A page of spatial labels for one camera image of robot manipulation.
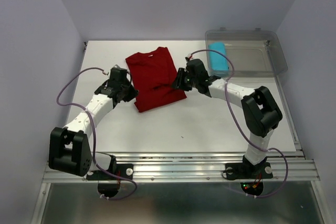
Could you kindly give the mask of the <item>red t shirt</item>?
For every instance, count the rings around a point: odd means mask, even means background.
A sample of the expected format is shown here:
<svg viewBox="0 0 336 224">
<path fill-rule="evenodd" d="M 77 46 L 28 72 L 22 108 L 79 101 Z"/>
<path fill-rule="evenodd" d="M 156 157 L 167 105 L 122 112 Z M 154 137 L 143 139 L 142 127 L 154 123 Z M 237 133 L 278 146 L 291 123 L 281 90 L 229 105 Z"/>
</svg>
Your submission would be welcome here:
<svg viewBox="0 0 336 224">
<path fill-rule="evenodd" d="M 125 61 L 134 87 L 139 91 L 134 103 L 138 112 L 143 113 L 187 98 L 184 91 L 172 88 L 177 71 L 168 48 L 137 52 Z"/>
</svg>

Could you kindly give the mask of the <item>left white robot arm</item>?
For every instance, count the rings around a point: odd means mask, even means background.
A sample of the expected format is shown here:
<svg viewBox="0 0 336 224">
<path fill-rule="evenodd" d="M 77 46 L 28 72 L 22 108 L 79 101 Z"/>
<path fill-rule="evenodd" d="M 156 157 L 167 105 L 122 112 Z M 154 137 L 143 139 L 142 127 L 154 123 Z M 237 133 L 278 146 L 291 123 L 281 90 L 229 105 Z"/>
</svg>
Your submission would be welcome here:
<svg viewBox="0 0 336 224">
<path fill-rule="evenodd" d="M 63 127 L 55 127 L 50 133 L 48 166 L 53 170 L 84 176 L 98 170 L 106 179 L 117 177 L 117 166 L 104 161 L 100 165 L 96 158 L 96 127 L 120 102 L 130 102 L 138 95 L 132 85 L 127 69 L 115 65 L 109 72 L 101 70 L 108 79 L 94 92 L 86 106 L 74 102 L 81 112 Z"/>
</svg>

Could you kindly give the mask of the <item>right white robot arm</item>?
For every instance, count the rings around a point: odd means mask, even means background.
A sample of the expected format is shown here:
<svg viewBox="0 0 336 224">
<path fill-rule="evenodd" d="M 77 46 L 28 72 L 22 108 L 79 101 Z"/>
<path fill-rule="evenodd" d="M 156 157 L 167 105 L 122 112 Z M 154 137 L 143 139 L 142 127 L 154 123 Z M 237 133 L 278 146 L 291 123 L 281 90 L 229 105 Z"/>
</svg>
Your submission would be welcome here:
<svg viewBox="0 0 336 224">
<path fill-rule="evenodd" d="M 225 179 L 252 179 L 260 175 L 272 178 L 267 162 L 268 144 L 283 116 L 267 87 L 247 88 L 219 76 L 209 76 L 200 59 L 190 60 L 185 68 L 179 68 L 172 87 L 183 91 L 196 89 L 207 97 L 224 100 L 230 112 L 233 112 L 232 105 L 242 109 L 250 131 L 244 137 L 248 147 L 240 163 L 225 165 Z"/>
</svg>

